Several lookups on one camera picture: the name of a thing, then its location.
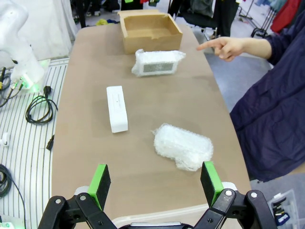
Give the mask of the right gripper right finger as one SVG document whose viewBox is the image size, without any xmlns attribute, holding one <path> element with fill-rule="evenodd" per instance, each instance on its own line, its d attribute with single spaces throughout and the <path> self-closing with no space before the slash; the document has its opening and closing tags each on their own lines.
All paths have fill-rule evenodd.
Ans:
<svg viewBox="0 0 305 229">
<path fill-rule="evenodd" d="M 277 228 L 263 193 L 250 190 L 245 195 L 224 188 L 213 162 L 202 164 L 200 181 L 209 208 L 195 229 L 220 229 L 227 219 L 236 219 L 243 229 Z"/>
</svg>

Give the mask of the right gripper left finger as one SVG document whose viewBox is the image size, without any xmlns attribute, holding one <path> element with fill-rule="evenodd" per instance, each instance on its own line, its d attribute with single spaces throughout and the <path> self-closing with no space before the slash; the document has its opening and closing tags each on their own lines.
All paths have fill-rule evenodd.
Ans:
<svg viewBox="0 0 305 229">
<path fill-rule="evenodd" d="M 73 229 L 85 222 L 91 229 L 115 229 L 116 226 L 103 211 L 111 179 L 106 164 L 98 165 L 86 192 L 70 199 L 53 196 L 49 199 L 38 228 Z"/>
</svg>

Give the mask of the person's right hand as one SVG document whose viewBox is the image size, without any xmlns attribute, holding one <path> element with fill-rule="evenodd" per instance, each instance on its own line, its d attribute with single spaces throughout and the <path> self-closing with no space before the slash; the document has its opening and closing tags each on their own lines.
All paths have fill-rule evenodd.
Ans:
<svg viewBox="0 0 305 229">
<path fill-rule="evenodd" d="M 232 61 L 244 52 L 245 40 L 243 38 L 220 37 L 200 44 L 198 51 L 213 48 L 214 54 L 226 62 Z"/>
</svg>

